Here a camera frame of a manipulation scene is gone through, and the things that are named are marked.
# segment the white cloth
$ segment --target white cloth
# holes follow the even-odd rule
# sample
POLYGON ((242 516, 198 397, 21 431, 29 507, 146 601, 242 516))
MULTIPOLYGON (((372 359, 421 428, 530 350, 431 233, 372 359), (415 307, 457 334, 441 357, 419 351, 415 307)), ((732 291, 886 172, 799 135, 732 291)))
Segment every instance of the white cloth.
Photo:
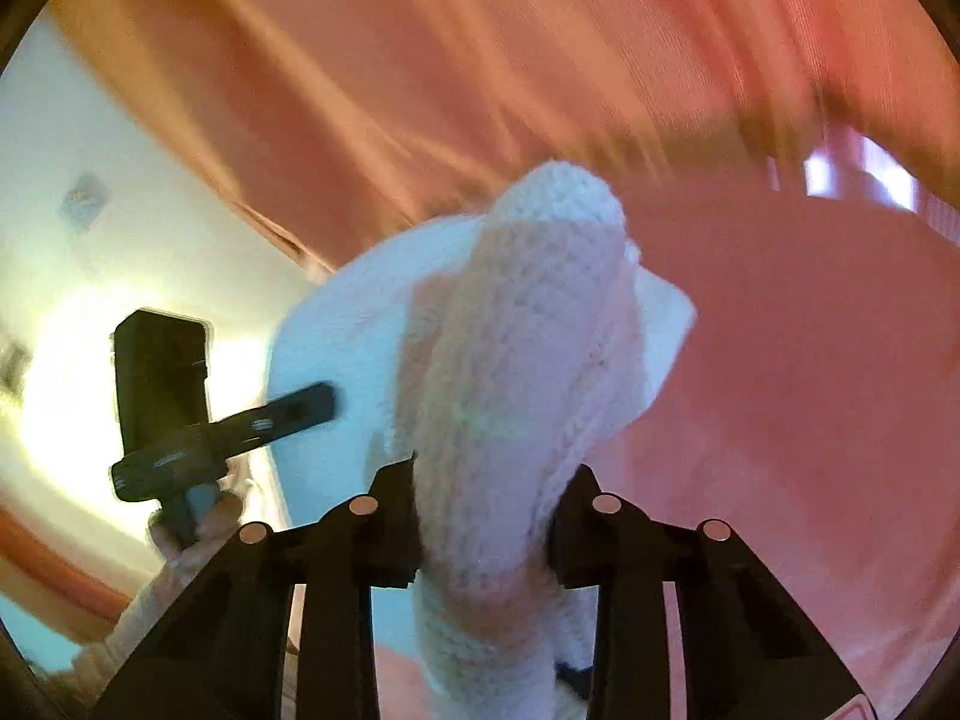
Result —
MULTIPOLYGON (((274 449, 296 524, 419 452, 416 616, 444 717, 570 716, 554 662, 589 664, 595 597, 557 586, 547 523, 589 450, 649 407, 694 317, 639 256, 606 184, 550 163, 486 217, 368 252, 277 337, 271 397, 320 379, 344 396, 337 422, 274 449)), ((409 652, 395 628, 374 620, 409 652)))

